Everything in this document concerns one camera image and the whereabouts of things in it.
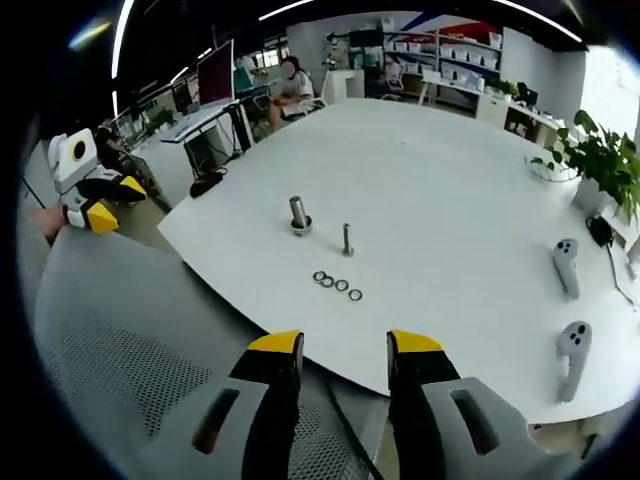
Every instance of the metal peg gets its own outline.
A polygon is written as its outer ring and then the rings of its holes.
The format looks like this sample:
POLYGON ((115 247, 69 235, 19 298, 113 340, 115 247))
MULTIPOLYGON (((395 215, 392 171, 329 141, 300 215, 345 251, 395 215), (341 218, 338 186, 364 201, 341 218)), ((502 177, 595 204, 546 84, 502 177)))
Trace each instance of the metal peg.
POLYGON ((344 257, 353 256, 353 247, 351 246, 351 225, 345 223, 342 225, 342 236, 344 238, 344 248, 342 249, 342 255, 344 257))
POLYGON ((302 199, 298 196, 291 197, 289 199, 289 205, 291 206, 295 226, 298 228, 307 228, 307 214, 304 212, 302 199))

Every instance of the computer monitor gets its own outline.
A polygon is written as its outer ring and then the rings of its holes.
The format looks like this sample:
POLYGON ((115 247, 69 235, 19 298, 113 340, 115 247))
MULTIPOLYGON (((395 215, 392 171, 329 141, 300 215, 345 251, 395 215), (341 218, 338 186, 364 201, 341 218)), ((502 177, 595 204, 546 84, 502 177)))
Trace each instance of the computer monitor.
POLYGON ((524 82, 518 82, 518 97, 516 100, 527 104, 527 107, 533 108, 538 102, 538 92, 534 92, 524 82))
POLYGON ((200 105, 235 99, 233 86, 233 39, 198 63, 200 105))
POLYGON ((349 32, 350 47, 381 47, 384 44, 382 30, 354 30, 349 32))
POLYGON ((172 85, 171 90, 173 92, 173 103, 176 105, 176 110, 180 113, 186 113, 189 105, 193 103, 187 81, 182 80, 177 85, 172 85))

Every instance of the white vr controller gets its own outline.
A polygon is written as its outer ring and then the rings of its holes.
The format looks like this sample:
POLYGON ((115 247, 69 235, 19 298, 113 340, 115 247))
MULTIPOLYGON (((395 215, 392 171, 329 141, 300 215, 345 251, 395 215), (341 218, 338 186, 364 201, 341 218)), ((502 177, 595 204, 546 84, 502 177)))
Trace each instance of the white vr controller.
POLYGON ((575 259, 578 255, 578 241, 573 238, 560 240, 553 249, 553 263, 569 297, 580 298, 580 286, 576 274, 575 259))
POLYGON ((562 402, 570 402, 576 396, 591 348, 591 335, 591 325, 586 322, 573 322, 558 336, 558 354, 562 358, 569 357, 569 373, 559 394, 562 402))

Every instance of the white table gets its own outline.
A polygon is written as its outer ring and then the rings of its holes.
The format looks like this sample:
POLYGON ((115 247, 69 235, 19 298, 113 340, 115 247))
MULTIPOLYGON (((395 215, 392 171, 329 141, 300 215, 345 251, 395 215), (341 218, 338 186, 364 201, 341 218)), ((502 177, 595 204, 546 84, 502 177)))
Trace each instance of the white table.
POLYGON ((531 423, 584 418, 634 395, 640 314, 569 205, 575 185, 528 173, 523 157, 541 154, 462 116, 350 99, 263 140, 159 229, 253 322, 301 329, 308 358, 364 387, 388 393, 385 334, 399 328, 440 341, 462 376, 531 423), (313 217, 305 238, 289 229, 293 195, 313 217), (353 258, 340 255, 344 222, 353 258), (564 237, 581 243, 578 301, 564 297, 550 257, 564 237), (363 300, 316 285, 317 270, 363 300), (555 342, 577 319, 591 323, 593 346, 576 398, 560 404, 555 342))
MULTIPOLYGON (((207 135, 213 148, 227 157, 234 151, 233 125, 229 115, 220 116, 226 107, 233 103, 230 99, 204 105, 190 115, 181 118, 173 127, 158 132, 131 152, 144 159, 149 167, 153 180, 158 187, 161 198, 175 207, 189 194, 194 181, 193 170, 186 151, 186 144, 199 135, 207 135)), ((241 114, 247 128, 249 123, 244 109, 241 114)), ((249 134, 253 145, 253 136, 249 134)))
POLYGON ((540 129, 538 131, 538 135, 536 136, 535 143, 543 147, 553 144, 556 138, 556 131, 558 130, 558 128, 563 126, 560 125, 557 120, 553 120, 543 115, 537 114, 529 110, 528 108, 523 107, 522 105, 518 105, 515 102, 505 102, 504 100, 496 98, 493 95, 488 95, 474 88, 465 87, 451 80, 440 79, 438 81, 431 80, 428 82, 423 80, 422 83, 422 91, 420 92, 418 105, 423 104, 429 85, 448 87, 460 92, 471 93, 478 97, 478 107, 475 112, 476 120, 495 125, 498 128, 502 129, 505 127, 508 110, 517 110, 529 116, 531 119, 540 124, 540 129))

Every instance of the washer ring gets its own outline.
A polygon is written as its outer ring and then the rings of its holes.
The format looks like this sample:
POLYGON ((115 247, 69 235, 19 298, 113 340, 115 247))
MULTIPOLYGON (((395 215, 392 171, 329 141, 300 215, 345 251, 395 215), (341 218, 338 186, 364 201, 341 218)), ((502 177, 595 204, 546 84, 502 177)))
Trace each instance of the washer ring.
POLYGON ((325 278, 327 278, 327 273, 322 270, 313 274, 313 279, 318 283, 322 282, 325 278))
POLYGON ((349 290, 349 300, 351 300, 352 302, 359 302, 360 300, 362 300, 362 297, 362 292, 357 288, 349 290))
POLYGON ((346 292, 349 290, 349 282, 346 280, 336 280, 336 290, 339 292, 346 292))
POLYGON ((322 285, 324 288, 331 288, 335 285, 336 281, 333 279, 332 276, 327 275, 325 276, 322 281, 320 282, 320 285, 322 285))

